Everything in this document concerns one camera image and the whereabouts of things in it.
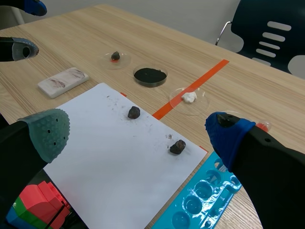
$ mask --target dark rock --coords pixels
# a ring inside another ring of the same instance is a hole
[[[136,106],[133,106],[128,112],[128,117],[131,119],[136,119],[139,116],[140,116],[140,109]]]
[[[177,141],[170,148],[170,152],[173,154],[180,154],[186,146],[186,143],[183,140]]]
[[[111,55],[111,59],[113,61],[118,61],[120,59],[120,53],[119,52],[114,52],[112,55]]]

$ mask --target chair leg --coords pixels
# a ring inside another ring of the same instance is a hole
[[[221,35],[223,34],[225,28],[227,27],[228,24],[231,24],[231,23],[232,23],[231,21],[228,21],[228,22],[224,25],[223,29],[221,30],[221,32],[220,32],[220,34],[219,34],[219,36],[218,36],[218,38],[217,38],[217,40],[216,40],[215,45],[218,45],[218,42],[219,42],[219,40],[220,40],[220,38],[221,38]]]

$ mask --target red toy block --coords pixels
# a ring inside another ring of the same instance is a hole
[[[27,185],[19,197],[28,212],[46,223],[50,216],[54,216],[57,212],[37,185]]]
[[[52,192],[48,184],[43,181],[38,185],[38,187],[47,199],[47,201],[56,209],[56,211],[59,211],[62,208],[62,203]],[[64,207],[60,214],[66,217],[69,213],[70,211],[66,207]]]
[[[48,186],[50,187],[50,189],[52,190],[52,192],[54,193],[54,195],[57,197],[57,199],[60,200],[60,202],[64,202],[65,203],[65,206],[67,209],[70,209],[70,205],[68,204],[68,202],[61,196],[61,194],[59,193],[59,191],[56,189],[56,187],[51,183],[49,182],[48,183]]]
[[[53,219],[54,216],[55,216],[55,215],[53,215],[52,217],[50,217],[50,218],[48,219],[48,222],[45,222],[45,223],[49,223],[49,222]],[[62,216],[62,214],[59,214],[59,215],[56,217],[56,219],[51,223],[51,227],[52,227],[53,229],[59,229],[59,228],[61,228],[61,226],[63,225],[64,221],[65,221],[65,217]]]

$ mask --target blue toy block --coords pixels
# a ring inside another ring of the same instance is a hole
[[[6,220],[9,224],[11,224],[12,226],[14,226],[18,229],[36,229],[36,227],[32,226],[31,224],[24,221],[23,219],[19,218],[13,207],[10,208],[10,211],[8,212],[8,214],[6,216]]]
[[[152,229],[213,229],[241,187],[213,152]]]

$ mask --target white wall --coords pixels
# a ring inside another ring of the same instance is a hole
[[[17,22],[10,7],[2,6],[0,7],[0,30],[16,26]]]
[[[36,17],[22,12],[25,22],[60,15],[96,4],[109,4],[136,15],[174,28],[204,41],[215,40],[227,21],[233,19],[240,0],[42,0],[48,13]],[[219,46],[237,52],[243,41],[230,32],[222,36]],[[305,57],[295,58],[289,69],[294,75],[305,78]]]

